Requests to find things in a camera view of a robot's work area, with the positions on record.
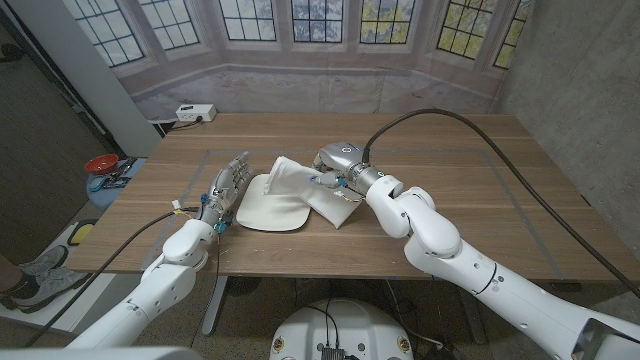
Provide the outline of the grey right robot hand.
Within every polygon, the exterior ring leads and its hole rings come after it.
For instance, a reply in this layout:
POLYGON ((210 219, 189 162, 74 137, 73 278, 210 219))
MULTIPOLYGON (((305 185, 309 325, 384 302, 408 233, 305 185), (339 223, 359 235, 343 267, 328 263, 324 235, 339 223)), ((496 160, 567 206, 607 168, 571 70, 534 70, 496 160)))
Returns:
POLYGON ((338 142, 320 148, 313 160, 312 168, 320 175, 312 178, 315 184, 327 188, 349 188, 365 196, 369 188, 385 174, 363 160, 360 146, 348 142, 338 142))

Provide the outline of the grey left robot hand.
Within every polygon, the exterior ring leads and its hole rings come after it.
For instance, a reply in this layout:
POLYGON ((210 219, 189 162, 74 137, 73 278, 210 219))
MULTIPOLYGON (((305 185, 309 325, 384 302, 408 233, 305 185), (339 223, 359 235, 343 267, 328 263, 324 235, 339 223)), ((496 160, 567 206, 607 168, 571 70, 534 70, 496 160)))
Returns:
POLYGON ((196 219, 211 226, 217 224, 231 209, 249 177, 249 152, 245 151, 222 168, 211 182, 196 219))

